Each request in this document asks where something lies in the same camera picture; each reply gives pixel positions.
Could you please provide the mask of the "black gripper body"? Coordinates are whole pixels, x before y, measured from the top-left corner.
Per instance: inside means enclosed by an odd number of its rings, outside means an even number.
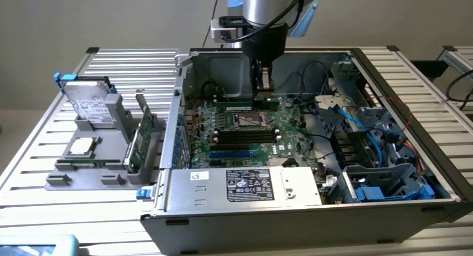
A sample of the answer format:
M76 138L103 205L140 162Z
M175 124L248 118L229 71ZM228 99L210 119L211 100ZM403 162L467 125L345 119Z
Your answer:
M284 51L287 44L288 24L268 28L241 42L244 54L251 58L253 69L263 71L272 68L272 62Z

